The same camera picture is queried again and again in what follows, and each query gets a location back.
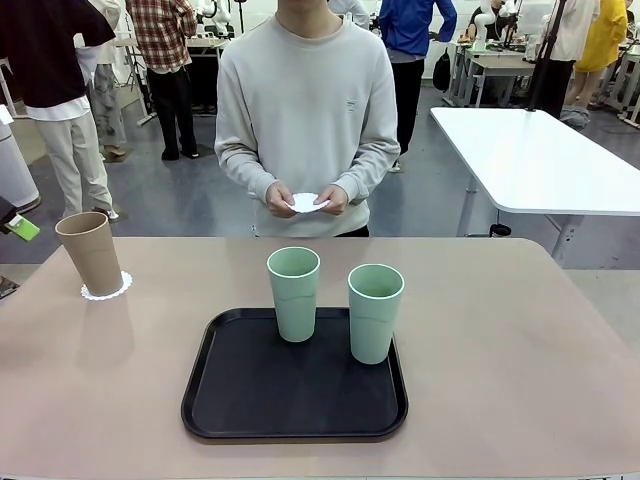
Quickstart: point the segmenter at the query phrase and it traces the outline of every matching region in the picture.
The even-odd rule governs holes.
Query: white paper coaster
[[[111,295],[105,295],[104,297],[96,297],[94,295],[91,295],[91,293],[89,293],[89,289],[87,288],[86,285],[82,285],[82,288],[80,289],[80,294],[87,300],[91,300],[91,301],[99,302],[102,300],[109,300],[129,290],[129,287],[131,286],[132,283],[133,283],[133,277],[127,272],[123,271],[122,272],[122,288],[118,290],[116,293],[112,293]]]
[[[315,193],[296,193],[293,196],[295,205],[290,205],[291,210],[298,213],[311,213],[329,205],[329,200],[320,205],[314,205],[313,202],[316,201],[316,198],[318,196]]]

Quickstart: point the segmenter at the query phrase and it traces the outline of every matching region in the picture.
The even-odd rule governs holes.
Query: yellow jacket
[[[627,34],[627,8],[624,0],[600,0],[600,16],[589,29],[578,72],[597,72],[618,59],[618,45]]]

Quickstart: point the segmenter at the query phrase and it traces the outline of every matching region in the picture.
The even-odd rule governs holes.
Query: man's left hand
[[[315,205],[320,205],[327,200],[329,200],[329,204],[320,211],[328,213],[330,215],[342,215],[347,209],[347,205],[349,204],[349,197],[347,196],[347,192],[345,192],[342,187],[339,187],[338,185],[329,185],[313,203]]]

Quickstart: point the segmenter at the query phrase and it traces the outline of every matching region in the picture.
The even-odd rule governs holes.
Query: cup
[[[122,288],[122,272],[106,215],[71,215],[58,222],[56,233],[91,295],[103,297]]]
[[[287,342],[304,342],[316,327],[320,257],[313,250],[287,247],[267,260],[278,331]]]
[[[387,358],[403,291],[404,278],[386,265],[361,265],[349,274],[351,354],[359,362]]]

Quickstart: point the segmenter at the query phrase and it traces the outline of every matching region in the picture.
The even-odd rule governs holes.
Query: person in blue jacket
[[[438,33],[429,32],[433,5],[444,19]],[[409,149],[416,122],[424,59],[429,40],[448,42],[456,30],[458,15],[451,0],[383,0],[380,32],[387,47],[396,84],[398,142],[401,153]],[[391,171],[400,171],[396,162]]]

